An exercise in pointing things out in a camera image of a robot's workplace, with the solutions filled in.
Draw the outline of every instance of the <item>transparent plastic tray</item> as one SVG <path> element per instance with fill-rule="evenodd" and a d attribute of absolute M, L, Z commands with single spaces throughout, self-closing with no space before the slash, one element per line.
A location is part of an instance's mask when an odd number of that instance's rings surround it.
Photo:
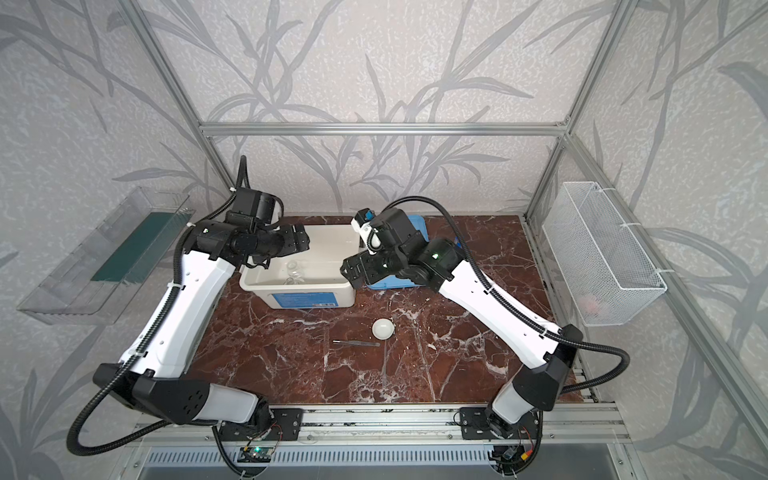
<path fill-rule="evenodd" d="M 111 325 L 191 218 L 188 198 L 135 188 L 18 309 L 48 324 Z"/>

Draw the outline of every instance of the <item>blue label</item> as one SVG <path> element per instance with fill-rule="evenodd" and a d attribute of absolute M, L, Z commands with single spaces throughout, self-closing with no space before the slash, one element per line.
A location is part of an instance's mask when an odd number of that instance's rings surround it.
<path fill-rule="evenodd" d="M 339 306 L 336 295 L 323 293 L 273 293 L 272 296 L 283 308 L 324 308 Z"/>

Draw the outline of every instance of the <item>leaf pattern wallpaper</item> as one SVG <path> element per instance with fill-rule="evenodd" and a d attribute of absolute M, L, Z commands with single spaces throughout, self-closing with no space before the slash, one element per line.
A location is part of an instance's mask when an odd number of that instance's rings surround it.
<path fill-rule="evenodd" d="M 137 185 L 185 191 L 204 214 L 226 188 L 114 2 L 0 2 L 0 478 L 107 478 L 115 455 L 65 450 L 71 420 L 162 296 L 153 274 L 113 326 L 46 326 L 16 306 Z M 105 402 L 86 442 L 137 416 Z"/>
<path fill-rule="evenodd" d="M 764 0 L 641 4 L 576 127 L 764 393 L 766 45 Z M 566 157 L 533 218 L 541 244 L 555 185 L 583 179 Z M 546 261 L 572 309 L 554 259 Z M 620 404 L 653 478 L 768 478 L 764 454 L 663 300 L 589 336 L 633 356 L 627 375 L 601 392 Z M 594 371 L 611 367 L 586 358 Z"/>
<path fill-rule="evenodd" d="M 204 121 L 561 121 L 614 8 L 602 2 L 141 4 Z M 122 20 L 113 18 L 111 28 Z M 221 137 L 288 211 L 427 194 L 519 212 L 554 138 Z"/>

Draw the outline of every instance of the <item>black mounting plate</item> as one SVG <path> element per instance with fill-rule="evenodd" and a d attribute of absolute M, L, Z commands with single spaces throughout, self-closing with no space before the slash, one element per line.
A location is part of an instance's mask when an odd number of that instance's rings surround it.
<path fill-rule="evenodd" d="M 502 438 L 491 430 L 485 410 L 486 407 L 464 407 L 458 410 L 458 424 L 462 427 L 462 438 L 464 440 L 499 440 Z M 517 428 L 512 431 L 508 439 L 527 440 L 528 434 L 525 433 L 523 427 L 528 430 L 533 439 L 536 434 L 537 421 L 533 413 L 527 412 L 515 424 Z"/>
<path fill-rule="evenodd" d="M 293 442 L 299 439 L 301 430 L 302 409 L 270 409 L 275 415 L 274 422 L 280 426 L 273 427 L 262 440 L 280 440 L 281 442 Z M 219 436 L 222 442 L 239 442 L 248 440 L 248 437 L 258 435 L 253 427 L 241 423 L 222 422 L 219 427 Z"/>

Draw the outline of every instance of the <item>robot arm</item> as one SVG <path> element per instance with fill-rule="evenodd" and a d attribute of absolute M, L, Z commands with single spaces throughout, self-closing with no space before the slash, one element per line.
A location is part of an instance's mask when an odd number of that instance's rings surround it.
<path fill-rule="evenodd" d="M 376 216 L 361 210 L 352 221 L 368 247 L 345 259 L 342 274 L 356 288 L 388 275 L 429 286 L 463 306 L 499 336 L 523 362 L 518 374 L 502 387 L 489 406 L 488 420 L 497 435 L 508 438 L 514 425 L 530 410 L 552 410 L 573 365 L 576 349 L 541 335 L 488 294 L 464 254 L 452 241 L 430 242 L 402 210 L 389 208 Z M 573 326 L 561 329 L 540 317 L 488 279 L 492 288 L 533 323 L 581 341 Z"/>
<path fill-rule="evenodd" d="M 182 379 L 217 305 L 224 285 L 241 266 L 269 268 L 270 259 L 309 249 L 310 239 L 303 225 L 267 225 L 272 219 L 276 197 L 240 187 L 224 222 L 202 220 L 187 237 L 181 256 L 182 281 L 173 306 L 160 327 L 151 335 L 127 375 L 111 391 L 113 397 L 132 409 L 149 413 L 175 424 L 199 420 L 255 422 L 268 415 L 266 403 L 253 393 Z M 120 368 L 137 355 L 137 348 L 150 335 L 156 318 L 166 305 L 171 289 L 138 338 L 121 356 L 118 364 L 101 364 L 94 382 L 106 385 Z"/>

